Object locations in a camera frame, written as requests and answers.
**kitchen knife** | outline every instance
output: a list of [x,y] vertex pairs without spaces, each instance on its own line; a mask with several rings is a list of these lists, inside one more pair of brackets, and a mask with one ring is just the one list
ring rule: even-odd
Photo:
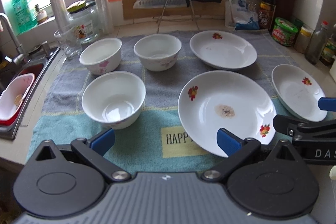
[[[216,2],[221,3],[222,0],[193,0],[198,2]],[[153,9],[163,8],[166,0],[136,0],[133,9]],[[167,8],[189,7],[189,0],[168,0]]]

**red flower decoration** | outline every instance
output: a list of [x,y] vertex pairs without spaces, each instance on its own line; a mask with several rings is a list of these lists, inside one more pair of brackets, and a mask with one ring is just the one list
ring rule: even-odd
[[265,124],[264,126],[261,126],[260,130],[259,130],[260,131],[260,135],[263,138],[266,137],[266,134],[268,134],[269,130],[270,130],[269,124]]
[[214,39],[222,39],[223,37],[219,33],[214,33],[212,38]]
[[302,83],[304,83],[305,85],[311,85],[311,81],[309,80],[309,78],[305,77],[303,80],[302,80]]
[[188,90],[188,95],[191,100],[194,100],[196,98],[198,86],[193,86]]

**white bowl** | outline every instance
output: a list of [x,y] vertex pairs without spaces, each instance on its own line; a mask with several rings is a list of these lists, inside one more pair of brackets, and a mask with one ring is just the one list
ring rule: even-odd
[[200,147],[221,157],[217,131],[225,128],[241,139],[252,137],[269,144],[275,129],[272,100],[256,82],[231,71],[197,75],[182,89],[178,115],[188,135]]
[[189,44],[199,59],[215,69],[239,70],[257,60],[257,52],[248,41],[228,32],[200,32]]
[[123,129],[139,117],[145,96],[145,84],[138,76],[114,71],[87,86],[82,107],[86,115],[103,126]]
[[148,70],[163,71],[171,68],[177,61],[181,41],[169,34],[152,34],[140,39],[134,45],[134,53]]
[[322,88],[304,70],[292,65],[278,65],[272,71],[272,82],[280,102],[294,116],[312,122],[322,121],[327,111],[318,101],[325,97]]
[[121,40],[105,38],[83,50],[79,62],[94,75],[103,75],[115,70],[121,61]]

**white plate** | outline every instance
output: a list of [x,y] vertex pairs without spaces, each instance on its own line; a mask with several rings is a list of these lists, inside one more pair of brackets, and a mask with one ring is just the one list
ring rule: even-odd
[[199,59],[216,69],[239,70],[257,60],[257,52],[248,41],[228,32],[200,32],[190,39],[190,48]]
[[292,65],[278,65],[272,82],[280,102],[294,116],[312,122],[322,121],[327,111],[320,110],[318,100],[325,97],[322,88],[304,70]]
[[269,144],[275,134],[276,114],[262,87],[230,71],[197,75],[184,86],[178,99],[178,115],[185,131],[200,147],[221,157],[227,155],[217,144],[220,128],[241,139],[253,137]]

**yellow label patch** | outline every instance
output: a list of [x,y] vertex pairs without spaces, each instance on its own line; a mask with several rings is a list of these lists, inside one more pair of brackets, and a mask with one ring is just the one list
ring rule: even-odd
[[162,156],[164,158],[198,156],[208,154],[185,132],[183,127],[161,128]]

